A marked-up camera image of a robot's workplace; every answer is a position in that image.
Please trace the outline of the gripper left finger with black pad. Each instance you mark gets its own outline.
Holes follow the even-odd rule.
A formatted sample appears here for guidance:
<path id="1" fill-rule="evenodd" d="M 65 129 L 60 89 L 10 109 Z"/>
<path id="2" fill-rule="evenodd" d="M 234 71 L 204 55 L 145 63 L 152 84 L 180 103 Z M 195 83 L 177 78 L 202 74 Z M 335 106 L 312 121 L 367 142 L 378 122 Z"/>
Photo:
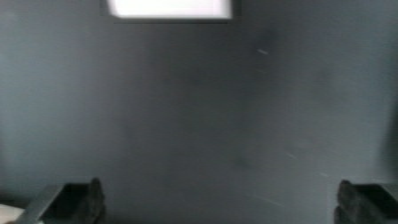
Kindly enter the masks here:
<path id="1" fill-rule="evenodd" d="M 49 185 L 28 203 L 22 224 L 104 224 L 106 206 L 99 179 Z"/>

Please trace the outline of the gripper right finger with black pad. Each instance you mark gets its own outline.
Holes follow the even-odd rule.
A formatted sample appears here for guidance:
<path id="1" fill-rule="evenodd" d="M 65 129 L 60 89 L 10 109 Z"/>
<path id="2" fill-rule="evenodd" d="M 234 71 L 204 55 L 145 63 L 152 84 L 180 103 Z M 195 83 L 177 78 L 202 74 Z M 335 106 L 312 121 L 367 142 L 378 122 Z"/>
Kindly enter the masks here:
<path id="1" fill-rule="evenodd" d="M 337 188 L 333 224 L 398 224 L 398 184 L 353 184 Z"/>

